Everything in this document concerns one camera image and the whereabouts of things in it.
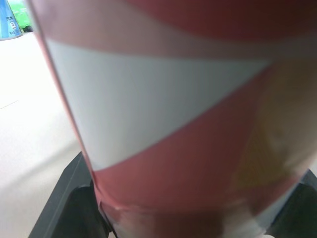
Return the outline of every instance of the green object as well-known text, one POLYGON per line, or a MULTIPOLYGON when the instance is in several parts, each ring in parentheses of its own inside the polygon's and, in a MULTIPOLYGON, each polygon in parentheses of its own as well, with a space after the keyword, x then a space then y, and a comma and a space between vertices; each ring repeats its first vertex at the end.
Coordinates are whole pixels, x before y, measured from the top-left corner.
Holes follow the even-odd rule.
POLYGON ((11 7, 11 10, 15 16, 15 19, 21 29, 21 31, 24 31, 24 28, 26 26, 31 26, 31 21, 27 13, 27 9, 24 5, 24 2, 21 1, 9 1, 9 5, 11 7))

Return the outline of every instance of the white floor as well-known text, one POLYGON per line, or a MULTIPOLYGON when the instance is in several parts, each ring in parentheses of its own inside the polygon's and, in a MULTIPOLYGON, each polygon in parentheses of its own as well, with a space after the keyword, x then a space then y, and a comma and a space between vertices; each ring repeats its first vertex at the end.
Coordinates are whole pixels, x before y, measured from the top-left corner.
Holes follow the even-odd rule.
POLYGON ((0 52, 0 237, 25 238, 80 147, 34 34, 0 52))

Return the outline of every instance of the blue bottle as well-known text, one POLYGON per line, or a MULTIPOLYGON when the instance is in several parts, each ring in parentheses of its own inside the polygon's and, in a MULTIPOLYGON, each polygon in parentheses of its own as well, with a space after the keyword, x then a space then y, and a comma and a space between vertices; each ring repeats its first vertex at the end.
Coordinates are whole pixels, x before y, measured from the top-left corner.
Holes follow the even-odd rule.
POLYGON ((21 36, 19 25, 7 0, 0 0, 0 40, 21 36))

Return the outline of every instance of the cylindrical can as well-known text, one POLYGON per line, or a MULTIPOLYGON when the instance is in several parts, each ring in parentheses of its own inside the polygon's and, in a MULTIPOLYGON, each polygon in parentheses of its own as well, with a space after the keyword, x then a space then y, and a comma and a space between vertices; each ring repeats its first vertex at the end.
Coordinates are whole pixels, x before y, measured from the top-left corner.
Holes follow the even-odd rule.
POLYGON ((8 1, 0 0, 0 40, 9 40, 21 35, 8 1))
POLYGON ((254 238, 317 152, 315 1, 30 0, 120 238, 254 238))

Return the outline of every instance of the white stripe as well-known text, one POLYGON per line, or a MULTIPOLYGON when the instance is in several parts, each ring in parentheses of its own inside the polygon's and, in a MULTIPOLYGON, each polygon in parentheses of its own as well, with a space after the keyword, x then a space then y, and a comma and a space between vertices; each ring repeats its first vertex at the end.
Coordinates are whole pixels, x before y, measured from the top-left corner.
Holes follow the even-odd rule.
POLYGON ((94 170, 153 145, 269 65, 48 46, 94 170))

